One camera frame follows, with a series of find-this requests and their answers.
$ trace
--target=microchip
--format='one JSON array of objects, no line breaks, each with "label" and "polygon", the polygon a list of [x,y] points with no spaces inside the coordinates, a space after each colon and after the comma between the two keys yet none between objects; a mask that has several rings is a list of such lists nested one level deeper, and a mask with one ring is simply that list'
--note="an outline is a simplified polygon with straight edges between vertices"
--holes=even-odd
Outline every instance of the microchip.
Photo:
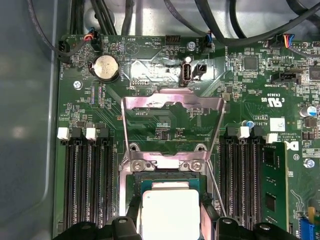
[{"label": "microchip", "polygon": [[307,127],[307,128],[314,128],[318,125],[318,119],[316,118],[306,118],[304,119],[304,125]]},{"label": "microchip", "polygon": [[225,100],[225,101],[230,101],[231,100],[231,95],[230,95],[230,93],[228,93],[228,92],[223,92],[222,94],[221,94],[221,97]]},{"label": "microchip", "polygon": [[258,58],[256,56],[244,57],[245,70],[258,70]]},{"label": "microchip", "polygon": [[273,148],[265,149],[264,160],[267,165],[274,166],[276,164],[276,153]]},{"label": "microchip", "polygon": [[308,132],[302,133],[302,140],[309,140],[309,133]]},{"label": "microchip", "polygon": [[85,127],[85,122],[84,121],[77,121],[76,122],[76,126],[78,128],[84,128]]},{"label": "microchip", "polygon": [[276,197],[272,196],[269,193],[265,194],[265,206],[275,212],[276,211]]},{"label": "microchip", "polygon": [[309,140],[315,140],[315,134],[313,132],[309,132]]},{"label": "microchip", "polygon": [[96,129],[102,129],[102,128],[106,127],[106,124],[102,123],[102,122],[98,122],[94,126],[95,126]]},{"label": "microchip", "polygon": [[320,80],[320,67],[309,67],[309,78],[310,80]]}]

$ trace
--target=cable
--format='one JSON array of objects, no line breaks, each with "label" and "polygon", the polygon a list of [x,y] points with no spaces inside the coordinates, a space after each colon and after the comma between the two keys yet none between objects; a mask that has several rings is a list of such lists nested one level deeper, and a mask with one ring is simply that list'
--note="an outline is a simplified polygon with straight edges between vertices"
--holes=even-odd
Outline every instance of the cable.
[{"label": "cable", "polygon": [[238,47],[238,46],[245,46],[249,44],[256,43],[258,41],[263,41],[269,38],[274,37],[277,34],[282,34],[298,24],[300,24],[302,21],[306,20],[309,16],[315,14],[317,11],[320,10],[320,2],[314,5],[312,8],[310,8],[308,11],[303,13],[302,15],[296,17],[292,21],[277,27],[271,31],[265,32],[263,34],[257,35],[257,36],[252,36],[248,38],[243,38],[243,39],[231,39],[231,38],[225,38],[224,35],[222,34],[221,30],[219,29],[219,26],[212,15],[210,6],[208,4],[207,0],[194,0],[195,4],[205,21],[206,25],[209,27],[211,30],[212,34],[215,36],[215,38],[222,44],[226,46],[232,46],[232,47]]},{"label": "cable", "polygon": [[97,0],[91,0],[91,4],[92,4],[92,8],[95,12],[95,16],[98,19],[99,25],[101,27],[102,34],[104,34],[104,35],[109,34],[107,23],[104,19],[104,16],[102,15],[102,12],[100,11]]},{"label": "cable", "polygon": [[47,45],[47,47],[50,48],[52,51],[54,51],[57,55],[61,57],[71,57],[72,55],[79,52],[79,50],[86,44],[86,41],[82,40],[70,52],[63,52],[57,49],[56,47],[54,47],[50,43],[50,41],[47,39],[46,35],[44,34],[44,32],[40,27],[32,0],[26,0],[26,2],[27,2],[28,12],[29,12],[32,24],[34,25],[34,28],[37,34],[41,37],[41,40],[44,42],[44,44]]},{"label": "cable", "polygon": [[[286,2],[291,8],[291,10],[299,16],[308,11],[308,8],[302,5],[301,2],[299,2],[299,0],[286,0]],[[311,22],[313,25],[315,25],[320,31],[320,16],[318,16],[317,14],[313,14],[309,16],[307,20]]]},{"label": "cable", "polygon": [[84,32],[84,0],[76,0],[76,33],[83,34]]},{"label": "cable", "polygon": [[196,34],[199,34],[200,36],[205,36],[207,33],[204,31],[199,30],[195,26],[193,26],[190,22],[188,22],[175,8],[175,6],[172,4],[170,0],[163,0],[166,8],[169,10],[169,12],[174,16],[175,19],[177,19],[180,23],[185,25],[188,29],[195,32]]},{"label": "cable", "polygon": [[238,36],[238,38],[245,39],[246,35],[242,31],[242,29],[238,23],[236,5],[237,5],[237,0],[230,0],[229,15],[230,15],[231,25],[232,25],[232,28],[233,28],[235,34]]},{"label": "cable", "polygon": [[98,4],[99,8],[101,9],[102,14],[104,16],[108,32],[110,33],[110,35],[117,35],[117,31],[116,31],[114,22],[112,21],[112,18],[111,18],[109,9],[107,8],[107,5],[105,3],[105,0],[97,0],[97,4]]},{"label": "cable", "polygon": [[121,29],[122,36],[129,35],[133,14],[134,14],[134,1],[125,0],[125,16],[122,24],[122,29]]}]

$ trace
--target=integrated circuit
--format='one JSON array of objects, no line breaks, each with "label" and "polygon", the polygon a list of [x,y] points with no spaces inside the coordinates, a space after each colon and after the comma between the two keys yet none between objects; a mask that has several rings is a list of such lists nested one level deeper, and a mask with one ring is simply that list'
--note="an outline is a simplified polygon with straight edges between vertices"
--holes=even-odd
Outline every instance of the integrated circuit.
[{"label": "integrated circuit", "polygon": [[244,57],[244,69],[245,70],[258,70],[258,58],[256,56]]}]

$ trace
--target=connector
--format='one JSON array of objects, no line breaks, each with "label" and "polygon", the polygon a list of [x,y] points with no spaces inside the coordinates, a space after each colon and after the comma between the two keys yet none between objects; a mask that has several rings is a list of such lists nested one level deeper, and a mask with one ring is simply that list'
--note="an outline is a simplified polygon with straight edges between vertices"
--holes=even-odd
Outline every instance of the connector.
[{"label": "connector", "polygon": [[311,224],[308,219],[303,218],[299,221],[300,225],[300,239],[301,240],[315,240],[315,225]]}]

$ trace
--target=screw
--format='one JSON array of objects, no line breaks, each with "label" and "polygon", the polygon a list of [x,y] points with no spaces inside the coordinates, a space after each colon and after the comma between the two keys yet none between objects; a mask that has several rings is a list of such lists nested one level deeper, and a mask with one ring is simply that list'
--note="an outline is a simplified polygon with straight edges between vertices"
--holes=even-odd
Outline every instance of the screw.
[{"label": "screw", "polygon": [[133,169],[137,172],[142,171],[144,169],[144,165],[140,161],[135,161],[132,164]]},{"label": "screw", "polygon": [[75,90],[80,90],[80,89],[82,89],[82,82],[80,82],[80,81],[74,81],[73,87],[74,87]]},{"label": "screw", "polygon": [[306,158],[303,161],[303,165],[307,168],[307,169],[311,169],[315,166],[315,161],[313,161],[311,158]]},{"label": "screw", "polygon": [[202,169],[202,164],[199,161],[194,161],[191,168],[195,171],[200,171]]},{"label": "screw", "polygon": [[265,224],[261,224],[260,228],[262,228],[263,230],[266,230],[266,231],[270,230],[270,227],[268,225],[265,225]]},{"label": "screw", "polygon": [[194,41],[190,41],[188,42],[188,44],[186,45],[186,48],[189,50],[189,51],[194,51],[196,50],[196,43]]},{"label": "screw", "polygon": [[232,221],[229,218],[225,218],[222,220],[225,224],[232,224]]},{"label": "screw", "polygon": [[118,222],[119,222],[120,224],[124,224],[124,223],[127,222],[127,219],[120,219]]}]

